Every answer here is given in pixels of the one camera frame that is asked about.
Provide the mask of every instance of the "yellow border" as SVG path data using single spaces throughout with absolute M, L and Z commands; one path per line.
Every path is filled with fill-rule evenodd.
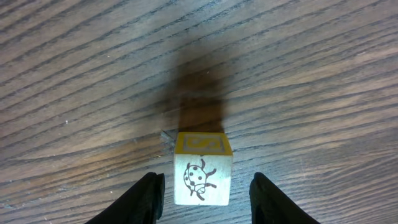
M 232 156 L 232 149 L 229 145 L 228 138 L 224 133 L 203 133 L 203 132 L 181 132 L 177 136 L 177 143 L 175 145 L 175 153 L 176 154 L 191 154 L 191 155 L 202 155 L 197 152 L 185 152 L 183 151 L 184 138 L 186 134 L 207 134 L 207 135 L 215 135 L 221 136 L 221 140 L 223 142 L 225 152 L 206 152 L 206 155 L 220 155 L 220 156 Z

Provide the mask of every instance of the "ladybug antenna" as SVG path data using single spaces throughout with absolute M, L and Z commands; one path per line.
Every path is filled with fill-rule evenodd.
M 205 200 L 202 196 L 200 196 L 199 192 L 197 192 L 197 196 L 200 200 Z
M 211 184 L 211 183 L 206 183 L 206 187 L 214 187 L 214 188 L 217 188 L 217 185 Z
M 206 162 L 203 159 L 200 159 L 200 161 L 201 161 L 201 169 L 204 169 Z

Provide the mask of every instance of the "wooden floor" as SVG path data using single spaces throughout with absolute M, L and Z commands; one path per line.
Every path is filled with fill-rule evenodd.
M 398 223 L 398 0 L 1 0 L 0 222 L 84 223 L 147 172 L 158 223 L 251 223 L 261 171 L 321 223 Z M 173 203 L 179 130 L 234 151 Z

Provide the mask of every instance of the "yellow block top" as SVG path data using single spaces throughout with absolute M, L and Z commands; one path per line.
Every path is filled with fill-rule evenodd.
M 181 132 L 175 153 L 232 156 L 232 149 L 224 133 Z

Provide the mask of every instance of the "wooden surface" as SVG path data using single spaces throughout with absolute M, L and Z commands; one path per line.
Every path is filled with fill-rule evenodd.
M 159 223 L 250 223 L 263 172 L 322 223 L 398 223 L 397 0 L 0 1 L 0 222 L 84 223 L 149 171 Z M 173 204 L 178 130 L 234 151 Z

